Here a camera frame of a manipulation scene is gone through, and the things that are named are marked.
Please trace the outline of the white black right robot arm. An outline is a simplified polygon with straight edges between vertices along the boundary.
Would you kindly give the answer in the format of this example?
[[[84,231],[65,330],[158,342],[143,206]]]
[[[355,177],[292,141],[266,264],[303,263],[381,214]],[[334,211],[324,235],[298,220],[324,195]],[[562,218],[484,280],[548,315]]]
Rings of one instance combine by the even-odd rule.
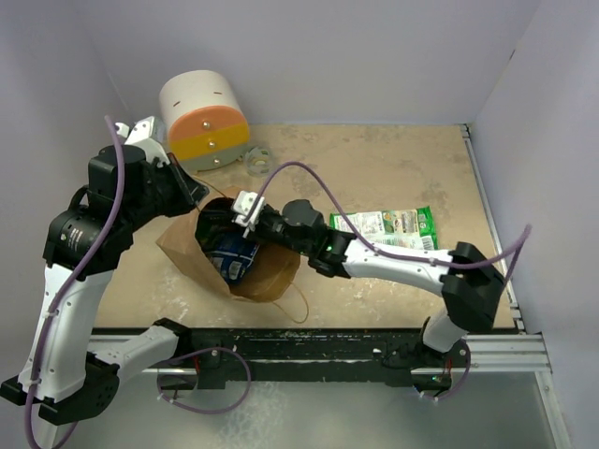
[[[298,253],[323,276],[396,282],[440,297],[443,309],[428,319],[416,343],[417,358],[427,366],[439,365],[467,334],[493,328],[504,276],[470,243],[452,250],[373,243],[330,227],[305,199],[275,210],[264,197],[243,192],[232,209],[245,238]]]

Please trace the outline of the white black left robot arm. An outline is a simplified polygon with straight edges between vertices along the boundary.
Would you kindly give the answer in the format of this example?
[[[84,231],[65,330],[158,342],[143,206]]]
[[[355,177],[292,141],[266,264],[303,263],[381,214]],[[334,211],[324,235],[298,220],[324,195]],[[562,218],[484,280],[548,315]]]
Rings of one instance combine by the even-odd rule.
[[[45,296],[31,353],[22,372],[1,384],[1,396],[37,405],[41,419],[62,426],[99,416],[121,384],[167,361],[189,362],[190,331],[167,318],[108,350],[89,340],[101,298],[153,219],[192,211],[209,189],[184,172],[171,153],[147,156],[136,146],[108,146],[88,164],[88,182],[52,220],[43,251]]]

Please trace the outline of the green white snack packet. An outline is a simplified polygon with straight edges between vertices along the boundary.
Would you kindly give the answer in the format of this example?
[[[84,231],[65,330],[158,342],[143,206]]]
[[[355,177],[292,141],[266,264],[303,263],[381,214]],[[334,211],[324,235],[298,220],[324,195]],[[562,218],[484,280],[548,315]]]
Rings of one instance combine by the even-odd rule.
[[[366,240],[404,248],[439,249],[437,231],[429,206],[412,210],[376,210],[347,213],[352,226]]]

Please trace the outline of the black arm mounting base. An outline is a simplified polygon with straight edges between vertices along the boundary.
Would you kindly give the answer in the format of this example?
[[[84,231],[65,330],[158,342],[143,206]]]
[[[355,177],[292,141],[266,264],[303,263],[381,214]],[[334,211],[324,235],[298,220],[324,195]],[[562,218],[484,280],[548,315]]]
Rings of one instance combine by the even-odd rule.
[[[200,389],[228,382],[377,383],[445,392],[453,369],[470,365],[463,342],[447,353],[423,345],[415,328],[193,328],[173,360]]]

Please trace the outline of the brown paper bag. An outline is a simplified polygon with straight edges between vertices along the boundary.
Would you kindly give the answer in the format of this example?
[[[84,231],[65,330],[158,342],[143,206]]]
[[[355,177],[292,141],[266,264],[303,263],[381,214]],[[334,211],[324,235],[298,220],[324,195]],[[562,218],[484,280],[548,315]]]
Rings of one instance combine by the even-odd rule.
[[[236,285],[227,284],[214,268],[206,253],[217,234],[236,232],[230,221],[216,224],[208,219],[210,210],[229,211],[241,189],[231,186],[207,196],[198,208],[181,216],[163,232],[156,245],[181,274],[206,292],[227,301],[271,304],[295,324],[310,316],[310,305],[301,289],[294,284],[300,268],[300,256],[276,244],[259,244],[251,269]],[[289,289],[297,292],[305,314],[293,316],[279,304]]]

